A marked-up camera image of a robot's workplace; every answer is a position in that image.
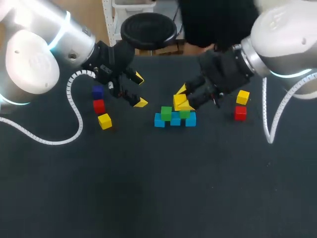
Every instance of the stool seat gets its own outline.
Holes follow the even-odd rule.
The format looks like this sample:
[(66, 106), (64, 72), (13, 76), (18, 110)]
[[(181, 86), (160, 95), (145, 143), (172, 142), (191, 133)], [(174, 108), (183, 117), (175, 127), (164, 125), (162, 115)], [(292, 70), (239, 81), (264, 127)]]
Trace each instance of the stool seat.
[(175, 42), (177, 28), (172, 19), (159, 13), (130, 16), (121, 26), (121, 37), (139, 50), (155, 51)]

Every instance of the white cable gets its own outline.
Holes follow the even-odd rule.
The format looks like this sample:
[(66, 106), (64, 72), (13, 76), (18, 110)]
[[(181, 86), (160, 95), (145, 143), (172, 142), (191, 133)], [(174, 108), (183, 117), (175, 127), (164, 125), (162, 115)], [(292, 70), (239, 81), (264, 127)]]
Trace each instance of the white cable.
[(282, 113), (289, 102), (289, 100), (293, 97), (293, 95), (301, 88), (303, 87), (306, 83), (314, 80), (317, 78), (317, 73), (313, 73), (311, 75), (306, 76), (299, 82), (297, 82), (285, 95), (283, 98), (282, 102), (278, 106), (278, 109), (275, 113), (272, 127), (271, 127), (271, 132), (268, 131), (268, 126), (267, 126), (267, 113), (266, 113), (266, 78), (263, 79), (263, 84), (262, 84), (262, 110), (263, 110), (263, 127), (264, 127), (264, 133), (266, 136), (266, 139), (268, 143), (272, 144), (274, 142), (275, 138), (275, 133), (277, 129), (278, 122), (282, 116)]
[(92, 78), (96, 78), (96, 75), (95, 73), (91, 72), (91, 71), (88, 71), (88, 70), (80, 70), (80, 71), (77, 71), (76, 73), (74, 73), (70, 79), (68, 80), (68, 83), (67, 83), (67, 87), (66, 87), (66, 94), (67, 94), (67, 98), (68, 98), (68, 101), (72, 107), (72, 109), (74, 110), (77, 118), (78, 118), (78, 123), (79, 123), (79, 128), (78, 128), (78, 131), (76, 132), (76, 134), (74, 136), (72, 136), (71, 138), (67, 139), (67, 140), (63, 140), (63, 141), (47, 141), (47, 140), (43, 140), (35, 135), (33, 135), (31, 132), (29, 132), (28, 130), (24, 129), (23, 127), (21, 127), (20, 125), (18, 125), (17, 123), (9, 120), (9, 119), (6, 119), (6, 118), (0, 118), (0, 121), (1, 122), (4, 122), (4, 123), (7, 123), (13, 127), (15, 127), (16, 129), (18, 129), (19, 131), (23, 132), (24, 134), (26, 134), (27, 136), (29, 136), (30, 138), (32, 138), (33, 140), (36, 140), (42, 144), (46, 144), (46, 145), (64, 145), (64, 144), (67, 144), (67, 143), (70, 143), (74, 140), (76, 140), (81, 132), (83, 131), (83, 119), (81, 118), (81, 115), (73, 101), (73, 98), (71, 96), (71, 85), (73, 83), (73, 81), (75, 80), (75, 78), (77, 78), (78, 76), (80, 75), (88, 75)]

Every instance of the blue block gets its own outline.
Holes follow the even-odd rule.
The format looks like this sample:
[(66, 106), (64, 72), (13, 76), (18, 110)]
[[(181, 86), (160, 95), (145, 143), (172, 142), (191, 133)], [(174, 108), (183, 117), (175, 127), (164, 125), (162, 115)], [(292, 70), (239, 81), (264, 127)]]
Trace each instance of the blue block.
[(172, 120), (170, 121), (170, 125), (180, 126), (180, 113), (172, 112)]
[(196, 126), (196, 112), (190, 113), (190, 117), (188, 119), (186, 119), (186, 126), (187, 127)]
[(93, 86), (93, 99), (100, 100), (104, 99), (104, 87), (101, 85)]
[(160, 113), (155, 113), (154, 126), (165, 127), (165, 122), (161, 120)]

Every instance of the block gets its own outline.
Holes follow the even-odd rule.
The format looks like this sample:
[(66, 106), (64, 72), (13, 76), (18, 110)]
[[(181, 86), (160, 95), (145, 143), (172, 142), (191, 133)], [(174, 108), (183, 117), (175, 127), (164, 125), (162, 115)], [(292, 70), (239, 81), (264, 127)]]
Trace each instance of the block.
[(173, 97), (173, 103), (174, 103), (174, 109), (176, 111), (177, 106), (181, 105), (182, 103), (186, 102), (187, 97), (186, 94), (178, 94), (178, 95), (174, 95)]
[(195, 127), (196, 126), (196, 112), (191, 112), (190, 117), (186, 119), (185, 125), (187, 127)]
[(160, 117), (162, 121), (171, 121), (172, 120), (172, 107), (162, 107), (160, 111)]
[(140, 98), (140, 101), (134, 105), (135, 108), (143, 108), (148, 104), (147, 101), (145, 101), (143, 98)]
[(144, 83), (144, 79), (142, 78), (142, 76), (137, 71), (135, 71), (135, 74), (141, 79), (141, 83), (139, 83), (139, 85)]
[(101, 85), (93, 86), (93, 99), (104, 99), (104, 87)]
[(184, 103), (180, 104), (177, 106), (176, 108), (177, 110), (175, 111), (195, 111), (194, 108), (192, 108), (190, 105), (189, 105), (189, 101), (185, 101)]
[(247, 107), (236, 106), (234, 119), (238, 121), (245, 121), (247, 119)]
[(103, 130), (106, 130), (110, 127), (112, 127), (111, 118), (108, 114), (103, 114), (102, 116), (98, 117), (99, 125)]
[(190, 111), (180, 111), (179, 114), (181, 119), (190, 118)]
[(94, 100), (94, 110), (96, 114), (105, 114), (106, 113), (106, 108), (105, 108), (105, 103), (103, 99), (100, 100)]
[(250, 93), (247, 91), (240, 90), (238, 97), (237, 97), (237, 103), (246, 105), (249, 99)]
[(154, 126), (155, 127), (165, 127), (165, 122), (161, 120), (160, 113), (155, 113)]
[(184, 84), (184, 85), (178, 90), (178, 92), (177, 92), (176, 94), (177, 94), (177, 95), (178, 95), (178, 94), (183, 94), (183, 93), (186, 92), (186, 90), (187, 90), (186, 84)]
[(170, 121), (171, 126), (180, 126), (181, 125), (181, 119), (180, 119), (180, 113), (179, 112), (172, 112), (172, 120)]

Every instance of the green cube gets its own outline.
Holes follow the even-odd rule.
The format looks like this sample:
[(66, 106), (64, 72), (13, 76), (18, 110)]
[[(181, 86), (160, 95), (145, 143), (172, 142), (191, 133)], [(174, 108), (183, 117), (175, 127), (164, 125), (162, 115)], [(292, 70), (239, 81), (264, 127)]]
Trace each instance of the green cube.
[(160, 119), (162, 121), (171, 121), (172, 120), (172, 107), (162, 107), (160, 111)]
[(180, 111), (180, 118), (181, 119), (188, 119), (190, 118), (190, 111)]

